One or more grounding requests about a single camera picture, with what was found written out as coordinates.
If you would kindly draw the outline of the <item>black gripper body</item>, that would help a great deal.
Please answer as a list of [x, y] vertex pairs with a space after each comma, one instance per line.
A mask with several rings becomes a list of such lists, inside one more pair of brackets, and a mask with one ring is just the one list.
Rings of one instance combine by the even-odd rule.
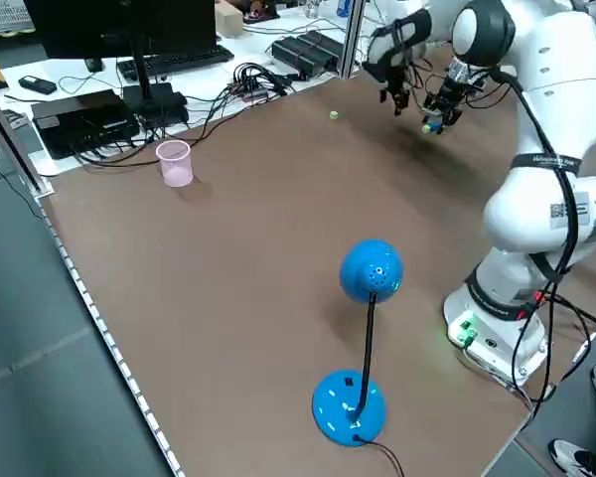
[[412, 52], [387, 52], [384, 55], [386, 63], [386, 91], [401, 92], [410, 90], [409, 67], [413, 62]]
[[446, 113], [456, 108], [472, 91], [467, 82], [445, 79], [437, 92], [428, 92], [423, 102], [423, 108], [430, 113]]

